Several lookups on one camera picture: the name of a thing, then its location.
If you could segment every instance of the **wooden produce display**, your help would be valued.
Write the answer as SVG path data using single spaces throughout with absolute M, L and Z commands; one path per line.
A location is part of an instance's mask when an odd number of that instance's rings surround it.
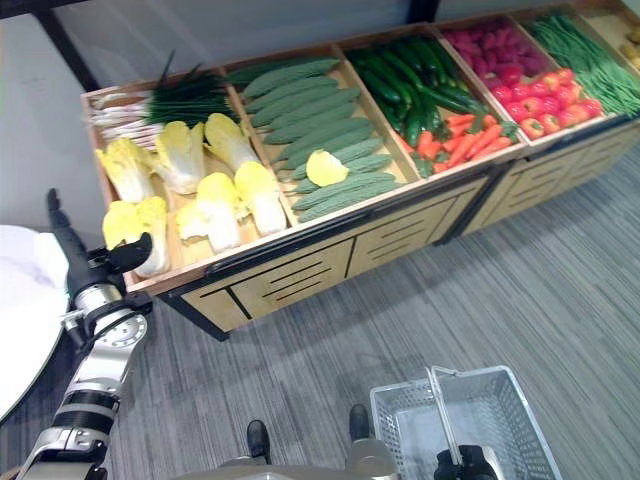
M 540 49 L 512 17 L 505 18 Z M 475 96 L 495 119 L 506 121 L 509 115 L 503 106 L 440 33 L 484 20 L 468 19 L 436 26 L 408 25 L 213 69 L 224 77 L 265 62 L 295 62 L 304 57 L 335 59 L 335 65 L 325 74 L 334 81 L 325 83 L 343 90 L 360 90 L 353 99 L 352 111 L 344 117 L 370 122 L 369 140 L 374 140 L 376 145 L 370 153 L 390 156 L 376 173 L 390 175 L 397 185 L 385 193 L 310 221 L 301 221 L 301 211 L 296 210 L 296 203 L 306 197 L 295 190 L 305 181 L 307 172 L 300 170 L 303 176 L 294 179 L 295 170 L 283 168 L 278 157 L 286 144 L 269 140 L 274 129 L 269 122 L 265 124 L 255 119 L 260 110 L 251 107 L 251 102 L 256 97 L 247 95 L 243 85 L 225 83 L 223 88 L 228 104 L 257 158 L 277 179 L 278 199 L 287 226 L 278 233 L 260 236 L 253 217 L 246 216 L 239 223 L 242 244 L 214 254 L 206 237 L 184 241 L 178 235 L 176 212 L 195 195 L 178 195 L 157 175 L 152 175 L 154 193 L 165 199 L 169 210 L 170 269 L 150 278 L 128 273 L 125 278 L 128 289 L 146 290 L 160 296 L 207 333 L 223 340 L 228 332 L 254 319 L 425 245 L 446 241 L 462 231 L 469 233 L 515 214 L 588 181 L 610 167 L 633 143 L 638 132 L 636 123 L 608 123 L 611 119 L 619 120 L 616 116 L 594 118 L 534 141 L 518 131 L 511 146 L 422 178 L 424 172 L 417 168 L 415 156 L 409 154 L 404 142 L 393 131 L 381 105 L 349 58 L 354 52 L 372 45 L 385 46 L 410 37 L 435 39 L 451 55 L 456 77 L 464 82 L 470 95 Z M 557 68 L 553 59 L 541 49 L 540 55 L 549 69 Z M 625 62 L 621 56 L 617 60 Z M 167 81 L 178 82 L 182 77 L 176 75 Z M 155 83 L 136 83 L 87 93 L 82 96 L 87 116 L 97 105 L 101 108 L 132 105 L 145 98 L 144 92 Z M 445 121 L 452 115 L 441 107 L 438 111 Z M 596 128 L 599 133 L 588 136 Z M 90 123 L 89 135 L 96 149 L 105 148 L 107 140 L 103 127 Z M 572 137 L 579 137 L 579 141 L 571 144 L 567 139 Z M 544 153 L 560 141 L 567 145 Z M 233 177 L 234 172 L 215 155 L 206 152 L 205 157 L 207 173 L 223 172 Z M 96 165 L 105 202 L 110 204 L 119 199 L 118 194 L 100 163 Z M 502 178 L 497 183 L 490 182 L 489 179 L 494 179 L 499 172 L 504 172 Z

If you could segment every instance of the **cucumber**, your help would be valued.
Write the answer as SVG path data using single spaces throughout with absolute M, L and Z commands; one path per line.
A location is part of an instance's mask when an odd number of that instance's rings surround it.
M 245 110 L 249 113 L 256 113 L 263 108 L 268 107 L 272 102 L 276 100 L 288 97 L 290 95 L 295 95 L 296 93 L 300 93 L 304 90 L 337 86 L 337 80 L 325 75 L 320 75 L 318 77 L 301 78 L 300 80 L 296 80 L 292 83 L 287 83 L 285 85 L 282 85 L 281 87 L 271 90 L 266 95 L 255 99 L 253 102 L 245 106 Z
M 396 74 L 395 70 L 372 52 L 368 51 L 366 55 L 366 59 L 364 60 L 365 68 L 375 73 L 378 78 L 384 78 L 387 83 L 398 92 L 402 101 L 407 105 L 411 105 L 411 93 Z
M 327 215 L 329 213 L 341 210 L 345 207 L 355 205 L 356 203 L 368 200 L 377 195 L 382 195 L 383 193 L 390 192 L 391 190 L 394 190 L 401 186 L 401 184 L 395 182 L 378 182 L 367 185 L 363 188 L 359 188 L 357 190 L 353 190 L 351 192 L 335 195 L 332 198 L 329 198 L 328 200 L 325 200 L 315 207 L 311 207 L 309 210 L 305 211 L 298 217 L 298 221 L 304 223 L 310 220 L 314 220 L 316 218 L 322 217 L 323 215 Z
M 422 131 L 423 114 L 416 106 L 411 107 L 407 114 L 407 121 L 405 122 L 405 139 L 407 143 L 413 148 L 418 145 L 418 137 Z
M 360 72 L 360 76 L 374 97 L 382 98 L 392 104 L 398 104 L 402 101 L 402 97 L 397 90 L 378 78 L 372 71 L 363 70 Z
M 324 125 L 348 118 L 356 111 L 355 102 L 347 102 L 326 112 L 314 115 L 302 120 L 299 123 L 294 123 L 288 127 L 279 128 L 267 135 L 263 142 L 268 145 L 282 145 L 284 143 L 291 143 L 299 138 L 304 137 L 306 134 L 313 132 L 314 130 L 323 127 Z
M 416 72 L 422 71 L 420 57 L 414 53 L 413 49 L 407 45 L 406 41 L 400 40 L 395 42 L 392 49 L 409 67 L 413 68 Z
M 307 105 L 316 100 L 325 99 L 337 91 L 338 89 L 335 86 L 327 86 L 304 90 L 295 95 L 280 98 L 253 115 L 251 117 L 251 125 L 263 127 L 299 105 Z
M 284 168 L 285 170 L 293 170 L 299 165 L 303 165 L 314 150 L 318 150 L 321 148 L 323 150 L 327 150 L 328 152 L 332 152 L 333 150 L 339 150 L 341 148 L 348 147 L 349 145 L 353 145 L 354 143 L 366 140 L 371 136 L 373 130 L 374 129 L 372 125 L 367 125 L 351 130 L 350 132 L 345 132 L 340 136 L 336 136 L 324 142 L 318 142 L 315 145 L 304 148 L 303 150 L 290 156 L 287 159 L 284 167 L 282 168 Z
M 377 155 L 369 155 L 361 157 L 347 164 L 349 175 L 357 173 L 375 172 L 381 168 L 385 168 L 391 163 L 391 155 L 387 153 L 379 153 Z
M 340 160 L 343 164 L 347 164 L 353 160 L 358 158 L 371 155 L 373 152 L 378 150 L 384 142 L 382 141 L 382 137 L 372 137 L 367 138 L 358 143 L 354 143 L 353 145 L 346 146 L 344 148 L 339 149 L 329 149 L 327 150 L 334 157 Z M 307 164 L 306 162 L 298 165 L 296 169 L 291 174 L 291 177 L 288 180 L 302 180 L 307 177 Z
M 279 116 L 273 122 L 271 122 L 271 128 L 277 130 L 279 128 L 293 125 L 313 115 L 318 115 L 320 113 L 326 112 L 327 110 L 331 110 L 333 108 L 344 105 L 347 102 L 351 102 L 355 100 L 359 95 L 359 88 L 344 88 L 342 90 L 338 90 L 336 93 L 330 95 L 327 98 L 316 100 L 315 102 L 311 102 L 307 105 L 301 105 L 297 108 L 296 106 L 292 106 L 293 110 Z
M 380 55 L 382 58 L 389 63 L 399 74 L 401 77 L 404 77 L 405 80 L 409 82 L 409 85 L 415 87 L 422 86 L 422 80 L 418 74 L 407 65 L 401 58 L 399 58 L 395 53 L 393 53 L 389 49 L 379 49 Z
M 290 67 L 277 68 L 267 73 L 263 73 L 253 80 L 242 94 L 245 97 L 257 97 L 295 80 L 305 77 L 313 77 L 327 73 L 335 67 L 340 60 L 333 57 L 324 57 L 306 63 L 300 63 Z
M 378 101 L 377 99 L 376 103 L 378 104 L 378 107 L 380 107 L 384 117 L 387 119 L 387 122 L 391 125 L 391 128 L 393 128 L 397 133 L 402 132 L 402 122 L 398 120 L 393 108 L 383 101 Z
M 284 160 L 285 158 L 289 158 L 300 151 L 308 150 L 310 147 L 314 147 L 321 142 L 334 138 L 341 133 L 349 132 L 368 125 L 371 125 L 371 122 L 367 118 L 362 117 L 345 118 L 338 120 L 337 122 L 328 123 L 287 145 L 280 152 L 280 155 L 278 155 L 275 161 Z
M 334 195 L 350 192 L 361 187 L 366 187 L 368 185 L 371 185 L 372 183 L 393 181 L 395 181 L 395 177 L 390 173 L 374 172 L 348 176 L 342 182 L 319 188 L 315 192 L 306 195 L 304 198 L 301 198 L 296 203 L 291 205 L 291 208 L 293 210 L 308 210 L 309 208 L 330 199 Z

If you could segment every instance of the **carrot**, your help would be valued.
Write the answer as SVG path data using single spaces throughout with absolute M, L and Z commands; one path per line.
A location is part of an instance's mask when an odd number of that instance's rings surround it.
M 440 148 L 442 148 L 442 143 L 431 142 L 424 150 L 420 150 L 420 155 L 427 157 L 429 160 L 433 161 L 436 159 Z
M 431 142 L 433 142 L 433 134 L 431 132 L 422 132 L 420 134 L 420 138 L 418 139 L 418 146 L 416 147 L 418 153 L 424 156 L 424 153 L 422 153 L 422 151 L 429 147 L 429 144 Z
M 451 135 L 453 136 L 453 138 L 464 135 L 467 132 L 467 130 L 469 130 L 470 128 L 471 128 L 471 122 L 449 126 L 449 130 L 451 130 Z
M 496 138 L 502 135 L 502 127 L 500 125 L 494 125 L 486 129 L 478 138 L 478 141 L 469 149 L 465 158 L 471 158 L 484 147 L 488 146 Z
M 497 123 L 498 121 L 496 120 L 496 117 L 494 117 L 493 115 L 485 115 L 484 118 L 482 119 L 482 126 L 485 129 L 493 127 Z
M 462 123 L 473 122 L 474 118 L 475 118 L 475 115 L 473 113 L 466 113 L 464 115 L 451 115 L 445 118 L 444 121 L 447 122 L 447 125 L 449 125 L 449 127 L 453 127 L 455 125 L 460 125 Z
M 391 132 L 392 135 L 398 140 L 398 143 L 402 146 L 403 150 L 407 153 L 413 153 L 415 150 L 411 145 L 409 145 L 404 138 L 398 135 L 396 132 Z
M 446 162 L 434 163 L 433 164 L 433 173 L 442 173 L 446 170 L 449 170 L 449 164 Z
M 487 145 L 484 149 L 480 150 L 473 157 L 471 157 L 472 161 L 480 160 L 487 155 L 490 155 L 498 150 L 502 150 L 503 148 L 507 148 L 511 145 L 511 140 L 507 137 L 498 137 L 489 145 Z
M 453 152 L 460 142 L 462 141 L 462 137 L 452 138 L 451 140 L 447 140 L 442 144 L 442 148 L 444 148 L 447 152 Z
M 462 137 L 462 141 L 456 147 L 456 149 L 449 157 L 449 165 L 455 167 L 464 162 L 464 156 L 467 154 L 469 149 L 473 146 L 474 143 L 478 141 L 478 137 L 482 135 L 481 133 L 467 133 L 464 137 Z

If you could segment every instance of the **white round table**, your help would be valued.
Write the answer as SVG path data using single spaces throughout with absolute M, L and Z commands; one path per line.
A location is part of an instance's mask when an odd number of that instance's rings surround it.
M 66 266 L 56 248 L 51 234 L 0 225 L 0 421 L 36 381 L 62 332 Z

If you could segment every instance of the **display bin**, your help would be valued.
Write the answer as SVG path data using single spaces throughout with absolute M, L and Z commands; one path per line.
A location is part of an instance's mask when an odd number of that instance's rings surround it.
M 527 14 L 533 15 L 533 12 L 537 10 L 529 9 L 526 10 Z M 460 53 L 456 50 L 456 48 L 444 37 L 444 34 L 449 31 L 455 31 L 463 28 L 473 27 L 474 25 L 479 25 L 484 22 L 501 20 L 509 25 L 511 25 L 516 32 L 522 37 L 522 39 L 530 46 L 531 49 L 537 52 L 537 55 L 544 63 L 543 69 L 540 73 L 552 72 L 560 68 L 560 65 L 547 53 L 547 51 L 540 46 L 540 44 L 533 38 L 529 33 L 520 25 L 510 14 L 501 13 L 496 15 L 487 15 L 483 17 L 475 17 L 468 18 L 462 20 L 448 21 L 442 23 L 436 23 L 435 28 L 438 32 L 438 39 L 444 48 L 449 52 L 449 54 L 458 62 L 461 68 L 466 72 L 467 76 L 476 84 L 476 88 L 482 93 L 482 95 L 486 98 L 486 101 L 492 105 L 500 115 L 512 120 L 509 113 L 502 106 L 502 104 L 493 96 L 489 88 L 484 84 L 484 82 L 474 73 L 471 66 L 464 60 L 464 58 L 460 55 Z M 526 143 L 527 149 L 525 151 L 525 155 L 534 155 L 536 153 L 542 152 L 546 149 L 553 147 L 555 144 L 561 142 L 563 144 L 570 144 L 574 141 L 576 137 L 580 137 L 585 132 L 589 131 L 597 131 L 602 127 L 602 124 L 614 120 L 616 115 L 602 115 L 596 118 L 592 118 L 587 120 L 586 122 L 582 122 L 574 127 L 566 128 L 560 130 L 558 132 L 545 135 L 538 139 L 530 139 L 526 135 L 523 135 Z

